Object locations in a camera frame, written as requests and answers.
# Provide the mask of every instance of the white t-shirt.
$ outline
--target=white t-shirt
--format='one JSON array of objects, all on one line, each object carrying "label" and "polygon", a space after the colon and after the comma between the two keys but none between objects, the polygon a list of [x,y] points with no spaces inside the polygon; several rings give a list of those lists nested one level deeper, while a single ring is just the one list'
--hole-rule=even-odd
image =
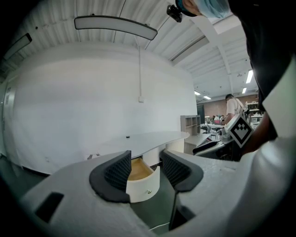
[{"label": "white t-shirt", "polygon": [[234,115],[240,114],[243,112],[244,106],[237,98],[232,98],[227,102],[226,114],[232,113]]}]

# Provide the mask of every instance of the black shirt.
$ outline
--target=black shirt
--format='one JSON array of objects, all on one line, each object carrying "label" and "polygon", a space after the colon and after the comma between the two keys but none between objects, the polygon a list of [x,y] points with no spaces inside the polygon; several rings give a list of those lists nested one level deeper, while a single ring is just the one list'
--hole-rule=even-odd
[{"label": "black shirt", "polygon": [[[295,53],[294,1],[229,0],[247,39],[247,51],[259,88],[259,107],[276,86]],[[270,139],[276,132],[270,121]]]}]

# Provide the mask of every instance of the black rectangular slot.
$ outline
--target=black rectangular slot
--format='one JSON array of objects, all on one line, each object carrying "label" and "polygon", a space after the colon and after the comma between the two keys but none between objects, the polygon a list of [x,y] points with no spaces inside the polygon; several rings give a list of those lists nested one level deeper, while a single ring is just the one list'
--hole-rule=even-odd
[{"label": "black rectangular slot", "polygon": [[61,193],[51,193],[35,211],[35,214],[48,223],[59,206],[64,195]]}]

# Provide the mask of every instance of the brown wall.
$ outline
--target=brown wall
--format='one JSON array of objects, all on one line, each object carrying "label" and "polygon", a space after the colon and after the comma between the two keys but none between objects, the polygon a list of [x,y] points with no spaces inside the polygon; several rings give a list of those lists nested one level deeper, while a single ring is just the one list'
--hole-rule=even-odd
[{"label": "brown wall", "polygon": [[[258,95],[248,95],[243,97],[238,97],[238,99],[245,105],[246,102],[251,103],[253,101],[258,102]],[[213,116],[216,114],[224,115],[226,116],[226,102],[225,100],[217,100],[213,102],[207,102],[203,104],[198,105],[204,105],[204,115],[205,116]]]}]

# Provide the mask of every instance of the man in white shirt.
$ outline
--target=man in white shirt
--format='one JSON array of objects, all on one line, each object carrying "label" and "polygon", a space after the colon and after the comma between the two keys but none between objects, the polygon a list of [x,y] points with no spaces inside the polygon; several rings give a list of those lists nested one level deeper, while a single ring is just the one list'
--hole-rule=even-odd
[{"label": "man in white shirt", "polygon": [[244,111],[244,106],[239,99],[235,98],[232,94],[228,94],[225,97],[227,102],[226,119],[221,122],[222,125],[226,125],[236,114],[241,114]]}]

